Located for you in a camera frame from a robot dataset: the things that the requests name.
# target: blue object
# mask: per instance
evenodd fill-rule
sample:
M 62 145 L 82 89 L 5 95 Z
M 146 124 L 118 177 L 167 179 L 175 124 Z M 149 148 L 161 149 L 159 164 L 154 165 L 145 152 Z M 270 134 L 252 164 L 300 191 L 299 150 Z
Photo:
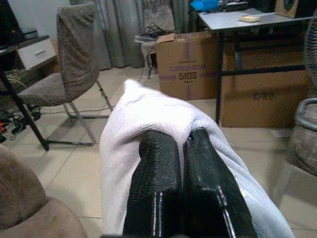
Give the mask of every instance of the blue object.
M 196 11 L 209 11 L 218 7 L 219 0 L 195 0 L 190 5 Z

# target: drawer cabinet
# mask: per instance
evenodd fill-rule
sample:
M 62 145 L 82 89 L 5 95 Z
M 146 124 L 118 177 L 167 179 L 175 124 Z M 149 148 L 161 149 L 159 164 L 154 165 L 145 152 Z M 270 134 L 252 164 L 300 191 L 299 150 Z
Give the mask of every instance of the drawer cabinet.
M 41 63 L 56 57 L 49 38 L 18 48 L 19 57 L 26 69 L 32 69 Z

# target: wall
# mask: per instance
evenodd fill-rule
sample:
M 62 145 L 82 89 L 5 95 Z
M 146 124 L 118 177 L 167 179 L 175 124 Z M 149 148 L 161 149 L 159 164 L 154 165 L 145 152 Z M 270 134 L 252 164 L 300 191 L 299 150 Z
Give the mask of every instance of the wall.
M 8 0 L 21 28 L 35 27 L 40 36 L 56 42 L 56 13 L 69 0 Z

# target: brown sofa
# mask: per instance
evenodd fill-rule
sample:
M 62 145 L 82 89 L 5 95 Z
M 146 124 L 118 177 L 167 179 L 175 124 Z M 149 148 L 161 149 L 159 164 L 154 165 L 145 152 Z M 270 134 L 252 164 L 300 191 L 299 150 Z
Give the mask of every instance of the brown sofa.
M 0 238 L 87 238 L 76 215 L 47 197 L 35 173 L 2 145 Z

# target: cardboard box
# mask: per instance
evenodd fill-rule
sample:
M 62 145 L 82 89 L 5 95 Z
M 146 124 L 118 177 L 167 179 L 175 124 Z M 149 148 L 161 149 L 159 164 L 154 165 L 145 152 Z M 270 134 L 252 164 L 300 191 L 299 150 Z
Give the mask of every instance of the cardboard box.
M 303 53 L 293 48 L 243 52 L 243 68 L 302 64 Z M 233 52 L 226 50 L 224 67 L 234 68 Z M 310 92 L 305 70 L 222 78 L 223 127 L 292 127 L 298 104 Z
M 160 89 L 183 100 L 216 97 L 218 39 L 209 32 L 169 34 L 157 41 Z

